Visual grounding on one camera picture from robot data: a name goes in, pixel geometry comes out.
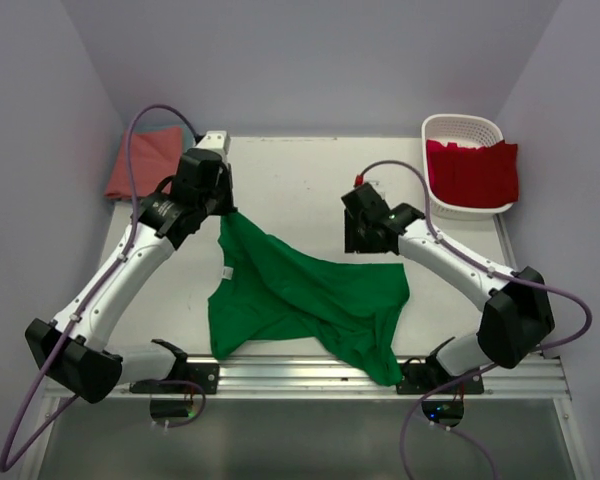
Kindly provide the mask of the green t-shirt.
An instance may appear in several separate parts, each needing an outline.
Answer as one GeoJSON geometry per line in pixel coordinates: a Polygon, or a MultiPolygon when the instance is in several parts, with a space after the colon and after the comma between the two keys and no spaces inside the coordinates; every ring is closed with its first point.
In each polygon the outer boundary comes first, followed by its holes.
{"type": "Polygon", "coordinates": [[[410,299],[402,264],[317,259],[240,213],[222,218],[218,244],[228,272],[208,299],[216,359],[247,342],[315,338],[381,386],[401,380],[392,343],[410,299]]]}

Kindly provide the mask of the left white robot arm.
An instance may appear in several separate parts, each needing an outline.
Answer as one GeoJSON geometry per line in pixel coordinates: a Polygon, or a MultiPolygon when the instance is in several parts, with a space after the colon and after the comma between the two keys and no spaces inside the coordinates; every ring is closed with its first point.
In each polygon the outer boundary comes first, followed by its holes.
{"type": "Polygon", "coordinates": [[[108,351],[122,314],[150,276],[210,216],[235,212],[232,176],[221,148],[195,146],[144,198],[138,222],[75,301],[53,319],[35,319],[25,338],[38,367],[79,398],[102,401],[120,384],[154,381],[165,392],[181,390],[188,379],[185,352],[169,342],[123,354],[108,351]]]}

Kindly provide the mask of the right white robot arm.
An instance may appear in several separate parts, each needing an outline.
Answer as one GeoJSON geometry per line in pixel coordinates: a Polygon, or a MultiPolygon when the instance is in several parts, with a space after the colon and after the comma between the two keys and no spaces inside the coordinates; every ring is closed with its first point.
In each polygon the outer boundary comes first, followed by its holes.
{"type": "Polygon", "coordinates": [[[555,327],[544,279],[531,267],[512,272],[477,255],[429,225],[417,208],[391,208],[368,183],[342,198],[345,250],[392,252],[414,261],[456,288],[478,309],[476,332],[452,337],[404,374],[448,392],[461,376],[488,364],[516,367],[555,327]]]}

